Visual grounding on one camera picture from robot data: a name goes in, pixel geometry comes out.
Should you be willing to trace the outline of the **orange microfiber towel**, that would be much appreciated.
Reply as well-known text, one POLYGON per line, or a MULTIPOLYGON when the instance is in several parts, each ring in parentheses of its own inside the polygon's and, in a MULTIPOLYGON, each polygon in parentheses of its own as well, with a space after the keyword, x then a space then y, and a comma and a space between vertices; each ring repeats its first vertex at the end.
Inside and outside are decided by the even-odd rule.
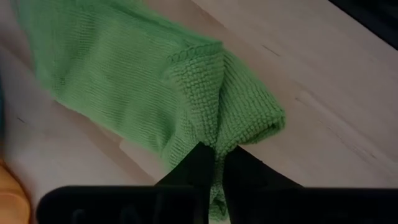
POLYGON ((0 159, 0 224, 30 224, 30 202, 0 159))

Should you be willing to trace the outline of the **green microfiber towel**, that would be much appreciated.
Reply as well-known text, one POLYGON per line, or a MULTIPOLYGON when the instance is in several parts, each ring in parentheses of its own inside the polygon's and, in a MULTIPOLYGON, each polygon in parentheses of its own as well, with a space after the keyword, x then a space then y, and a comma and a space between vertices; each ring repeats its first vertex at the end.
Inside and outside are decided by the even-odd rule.
POLYGON ((276 99, 221 41, 141 0, 19 0, 37 79, 62 105, 176 167, 199 143, 216 154, 210 218, 228 217, 221 175, 240 144, 278 133, 276 99))

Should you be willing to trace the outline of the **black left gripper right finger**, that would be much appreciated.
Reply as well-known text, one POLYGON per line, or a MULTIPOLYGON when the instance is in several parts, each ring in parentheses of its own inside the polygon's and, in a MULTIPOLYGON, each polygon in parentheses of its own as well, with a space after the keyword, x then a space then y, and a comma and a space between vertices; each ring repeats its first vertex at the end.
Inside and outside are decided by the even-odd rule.
POLYGON ((223 190, 231 224, 398 224, 398 189, 304 187, 241 147, 223 190))

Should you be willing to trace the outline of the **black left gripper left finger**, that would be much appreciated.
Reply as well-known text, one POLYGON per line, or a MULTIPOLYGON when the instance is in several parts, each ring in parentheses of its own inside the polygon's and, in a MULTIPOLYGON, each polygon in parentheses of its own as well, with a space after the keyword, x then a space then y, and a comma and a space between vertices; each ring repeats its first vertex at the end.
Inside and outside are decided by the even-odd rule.
POLYGON ((40 199, 37 224, 209 224, 214 166, 200 142, 153 186, 59 187, 40 199))

